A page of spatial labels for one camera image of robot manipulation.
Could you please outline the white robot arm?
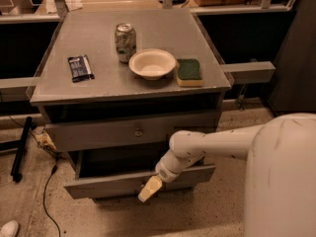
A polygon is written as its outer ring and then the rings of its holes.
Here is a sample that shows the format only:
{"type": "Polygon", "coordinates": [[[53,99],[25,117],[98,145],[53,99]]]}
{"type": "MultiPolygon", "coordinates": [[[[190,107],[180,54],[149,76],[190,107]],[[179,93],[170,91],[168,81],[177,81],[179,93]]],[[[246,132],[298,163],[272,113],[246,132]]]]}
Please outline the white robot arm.
{"type": "Polygon", "coordinates": [[[138,198],[147,201],[206,155],[246,162],[244,237],[316,237],[315,114],[214,133],[180,130],[138,198]]]}

